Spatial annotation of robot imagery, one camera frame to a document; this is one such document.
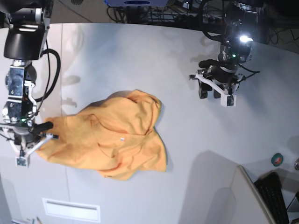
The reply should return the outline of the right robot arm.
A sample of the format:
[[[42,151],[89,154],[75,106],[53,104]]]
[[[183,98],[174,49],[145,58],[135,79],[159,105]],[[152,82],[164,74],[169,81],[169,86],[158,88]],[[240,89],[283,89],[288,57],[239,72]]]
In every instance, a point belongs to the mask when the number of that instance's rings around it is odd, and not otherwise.
[[[5,80],[8,90],[7,102],[2,110],[5,124],[0,129],[16,152],[24,153],[26,149],[33,148],[43,138],[41,133],[52,128],[49,122],[37,125],[35,117],[44,100],[53,92],[61,68],[59,54],[49,49],[47,44],[53,5],[52,0],[0,2],[0,11],[8,20],[4,57],[12,60]],[[32,62],[50,54],[57,60],[53,82],[47,82],[44,94],[34,98],[37,73]]]

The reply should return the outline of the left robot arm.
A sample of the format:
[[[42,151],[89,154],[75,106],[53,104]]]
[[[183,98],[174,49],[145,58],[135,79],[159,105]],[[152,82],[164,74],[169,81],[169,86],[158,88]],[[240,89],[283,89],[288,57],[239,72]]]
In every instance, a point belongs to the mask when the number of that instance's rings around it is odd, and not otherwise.
[[[220,53],[216,60],[199,62],[199,70],[191,79],[199,82],[199,97],[205,99],[209,91],[214,98],[220,98],[225,106],[236,104],[235,92],[246,77],[237,73],[251,53],[259,23],[262,0],[224,0],[222,2],[223,32],[210,35],[204,28],[203,15],[207,1],[199,5],[199,25],[205,37],[220,43]]]

